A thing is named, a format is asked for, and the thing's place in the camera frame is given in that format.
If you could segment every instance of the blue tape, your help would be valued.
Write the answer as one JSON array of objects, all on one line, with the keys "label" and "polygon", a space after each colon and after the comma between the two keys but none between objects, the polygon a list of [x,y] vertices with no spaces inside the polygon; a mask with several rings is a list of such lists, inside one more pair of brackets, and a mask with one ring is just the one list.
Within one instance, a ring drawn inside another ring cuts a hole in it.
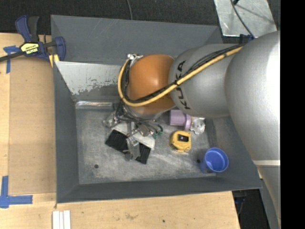
[{"label": "blue tape", "polygon": [[[19,47],[14,46],[8,46],[4,47],[3,50],[9,55],[14,52],[20,52]],[[10,73],[10,59],[7,60],[6,62],[6,74]]]},{"label": "blue tape", "polygon": [[9,177],[2,177],[0,208],[8,208],[15,204],[32,204],[33,195],[8,196]]}]

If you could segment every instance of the yellow tape measure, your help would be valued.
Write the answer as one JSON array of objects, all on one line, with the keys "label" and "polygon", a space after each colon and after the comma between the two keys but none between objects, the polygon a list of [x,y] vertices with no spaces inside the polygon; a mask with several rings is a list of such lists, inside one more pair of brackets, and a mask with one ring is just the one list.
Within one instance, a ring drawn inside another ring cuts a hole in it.
[{"label": "yellow tape measure", "polygon": [[177,152],[188,152],[191,149],[191,133],[175,131],[171,136],[171,147]]}]

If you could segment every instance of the blue plastic cup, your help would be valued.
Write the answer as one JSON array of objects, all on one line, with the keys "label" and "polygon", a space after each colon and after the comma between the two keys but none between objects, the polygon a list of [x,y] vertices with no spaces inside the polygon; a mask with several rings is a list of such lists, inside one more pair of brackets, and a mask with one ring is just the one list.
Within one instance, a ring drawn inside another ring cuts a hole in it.
[{"label": "blue plastic cup", "polygon": [[199,165],[204,173],[219,173],[228,168],[229,159],[223,150],[212,147],[206,151]]}]

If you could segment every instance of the black floor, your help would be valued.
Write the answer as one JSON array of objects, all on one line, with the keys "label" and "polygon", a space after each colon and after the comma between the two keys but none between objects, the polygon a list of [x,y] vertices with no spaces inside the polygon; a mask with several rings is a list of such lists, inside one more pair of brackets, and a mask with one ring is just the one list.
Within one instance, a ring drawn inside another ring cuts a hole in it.
[{"label": "black floor", "polygon": [[[129,1],[134,20],[219,25],[213,0]],[[268,3],[280,30],[280,0],[268,0]],[[0,32],[15,32],[15,20],[24,14],[41,18],[39,34],[51,34],[51,14],[130,19],[126,0],[0,0],[0,8]],[[224,42],[238,42],[238,38],[224,38]],[[237,202],[244,196],[241,210],[241,203],[237,204],[242,229],[269,228],[258,190],[233,194],[239,196]]]}]

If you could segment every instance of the white tape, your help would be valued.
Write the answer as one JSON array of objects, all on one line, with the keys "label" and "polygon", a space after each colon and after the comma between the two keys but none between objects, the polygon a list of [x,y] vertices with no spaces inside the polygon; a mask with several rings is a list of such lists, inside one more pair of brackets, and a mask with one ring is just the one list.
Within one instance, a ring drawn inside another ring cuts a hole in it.
[{"label": "white tape", "polygon": [[69,210],[63,212],[53,211],[52,213],[53,229],[71,229],[71,215]]},{"label": "white tape", "polygon": [[253,160],[256,166],[280,166],[280,160]]}]

